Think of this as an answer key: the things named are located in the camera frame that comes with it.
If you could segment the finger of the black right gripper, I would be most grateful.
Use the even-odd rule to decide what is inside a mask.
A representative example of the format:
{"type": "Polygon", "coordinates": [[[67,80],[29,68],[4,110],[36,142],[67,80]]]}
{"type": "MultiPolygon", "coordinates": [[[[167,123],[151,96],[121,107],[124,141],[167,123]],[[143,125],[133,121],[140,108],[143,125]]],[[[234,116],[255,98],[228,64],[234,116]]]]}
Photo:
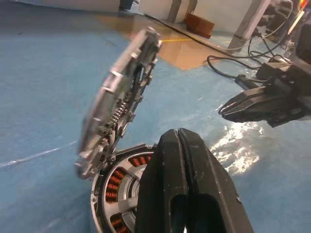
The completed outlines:
{"type": "Polygon", "coordinates": [[[220,114],[268,113],[267,100],[270,93],[265,87],[244,90],[228,100],[219,110],[220,114]]]}
{"type": "Polygon", "coordinates": [[[268,105],[228,105],[219,110],[219,115],[229,121],[243,123],[252,121],[261,121],[267,118],[273,111],[268,105]]]}

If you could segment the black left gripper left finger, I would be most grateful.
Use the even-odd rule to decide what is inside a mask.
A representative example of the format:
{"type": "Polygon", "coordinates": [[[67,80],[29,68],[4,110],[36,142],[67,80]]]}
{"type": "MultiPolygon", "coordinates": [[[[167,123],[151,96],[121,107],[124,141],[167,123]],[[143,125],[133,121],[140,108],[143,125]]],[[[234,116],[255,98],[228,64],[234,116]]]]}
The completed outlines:
{"type": "Polygon", "coordinates": [[[135,232],[182,233],[188,186],[181,140],[170,129],[160,138],[140,179],[135,232]]]}

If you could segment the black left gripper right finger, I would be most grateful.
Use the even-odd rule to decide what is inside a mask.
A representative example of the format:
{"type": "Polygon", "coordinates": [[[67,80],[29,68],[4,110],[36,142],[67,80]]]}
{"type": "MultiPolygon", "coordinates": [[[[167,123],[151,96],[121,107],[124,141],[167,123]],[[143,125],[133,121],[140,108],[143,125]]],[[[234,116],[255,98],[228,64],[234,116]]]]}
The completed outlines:
{"type": "Polygon", "coordinates": [[[178,136],[189,186],[189,233],[252,233],[253,227],[228,172],[199,134],[181,128],[178,136]]]}

